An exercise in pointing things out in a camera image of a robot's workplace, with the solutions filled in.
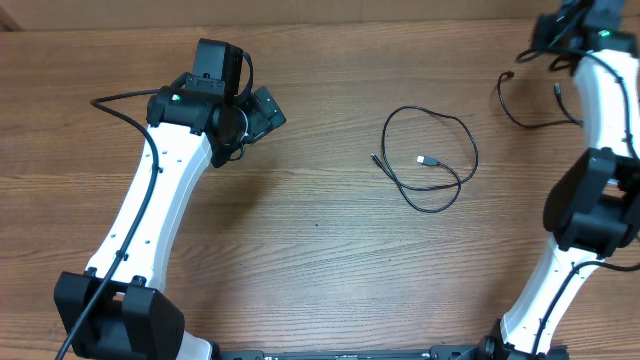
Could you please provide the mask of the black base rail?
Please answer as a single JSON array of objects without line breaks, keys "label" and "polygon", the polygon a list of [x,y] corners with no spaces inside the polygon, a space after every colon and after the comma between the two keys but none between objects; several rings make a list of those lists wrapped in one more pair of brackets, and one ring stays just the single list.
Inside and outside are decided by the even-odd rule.
[{"label": "black base rail", "polygon": [[477,346],[435,345],[419,350],[371,350],[265,353],[258,350],[220,351],[219,360],[472,360],[472,359],[534,359],[527,353],[510,355],[480,355]]}]

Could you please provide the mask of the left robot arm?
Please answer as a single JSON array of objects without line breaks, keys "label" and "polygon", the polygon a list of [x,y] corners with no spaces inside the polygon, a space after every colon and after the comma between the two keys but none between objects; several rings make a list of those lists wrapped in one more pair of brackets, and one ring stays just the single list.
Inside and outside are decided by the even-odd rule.
[{"label": "left robot arm", "polygon": [[54,302],[66,330],[58,356],[86,359],[218,359],[217,344],[190,334],[165,295],[170,255],[204,171],[240,160],[286,119],[253,84],[250,55],[201,39],[193,68],[147,92],[145,143],[106,238],[80,274],[64,272]]}]

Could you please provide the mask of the cardboard backdrop panel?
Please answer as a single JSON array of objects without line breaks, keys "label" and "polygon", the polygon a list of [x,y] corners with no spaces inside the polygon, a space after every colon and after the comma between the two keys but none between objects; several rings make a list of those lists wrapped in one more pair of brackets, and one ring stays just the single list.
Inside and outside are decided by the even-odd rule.
[{"label": "cardboard backdrop panel", "polygon": [[527,19],[556,0],[1,0],[11,30]]}]

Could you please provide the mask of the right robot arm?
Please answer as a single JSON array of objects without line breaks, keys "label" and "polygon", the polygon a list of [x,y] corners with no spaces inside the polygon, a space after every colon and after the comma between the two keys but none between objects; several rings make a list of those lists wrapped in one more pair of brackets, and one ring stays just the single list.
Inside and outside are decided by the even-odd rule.
[{"label": "right robot arm", "polygon": [[517,62],[554,55],[582,105],[585,151],[550,191],[543,211],[544,252],[513,307],[464,359],[565,359],[552,337],[564,313],[598,268],[639,233],[639,51],[620,29],[623,2],[565,1],[536,22]]}]

